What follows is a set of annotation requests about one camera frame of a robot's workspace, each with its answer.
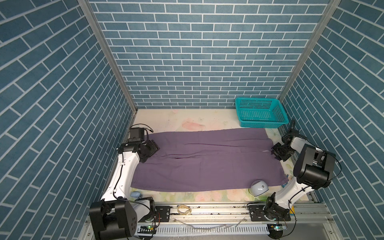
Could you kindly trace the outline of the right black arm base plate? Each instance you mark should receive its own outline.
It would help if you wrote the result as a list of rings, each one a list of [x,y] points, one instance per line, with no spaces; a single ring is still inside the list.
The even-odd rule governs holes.
[[[286,221],[291,220],[290,211],[282,208],[277,204],[271,206],[265,206],[261,204],[250,204],[247,205],[251,221],[252,222],[263,222],[263,221]]]

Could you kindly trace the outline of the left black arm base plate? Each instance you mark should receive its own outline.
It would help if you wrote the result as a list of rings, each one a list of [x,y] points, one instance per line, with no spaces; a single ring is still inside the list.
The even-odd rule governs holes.
[[[170,221],[171,207],[170,206],[156,206],[155,207],[155,221],[156,223],[168,223]]]

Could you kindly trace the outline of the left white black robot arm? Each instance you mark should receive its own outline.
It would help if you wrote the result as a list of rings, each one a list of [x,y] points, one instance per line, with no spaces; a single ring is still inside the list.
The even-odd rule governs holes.
[[[129,128],[129,138],[118,148],[118,161],[109,186],[98,202],[91,204],[89,216],[97,240],[134,237],[138,223],[150,220],[150,235],[156,233],[157,211],[152,197],[129,199],[134,173],[160,148],[150,139],[153,129],[146,124]]]

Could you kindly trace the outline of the teal plastic mesh basket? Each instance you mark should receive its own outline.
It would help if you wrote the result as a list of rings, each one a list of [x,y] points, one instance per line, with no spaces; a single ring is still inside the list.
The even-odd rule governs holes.
[[[236,98],[235,107],[242,128],[277,129],[289,123],[277,99]]]

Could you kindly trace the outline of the purple trousers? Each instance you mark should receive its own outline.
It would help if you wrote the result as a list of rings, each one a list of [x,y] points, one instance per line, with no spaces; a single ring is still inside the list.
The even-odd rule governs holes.
[[[136,189],[204,192],[247,189],[257,180],[270,187],[288,182],[264,129],[163,132],[150,139],[159,150],[137,166]]]

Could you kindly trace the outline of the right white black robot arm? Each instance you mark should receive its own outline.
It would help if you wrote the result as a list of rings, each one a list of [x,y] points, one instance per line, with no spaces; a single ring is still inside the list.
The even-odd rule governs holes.
[[[293,204],[308,192],[327,188],[334,177],[336,155],[310,143],[309,139],[293,127],[282,136],[282,144],[272,147],[275,157],[285,162],[295,152],[299,153],[293,178],[277,193],[267,198],[263,209],[270,221],[289,221]]]

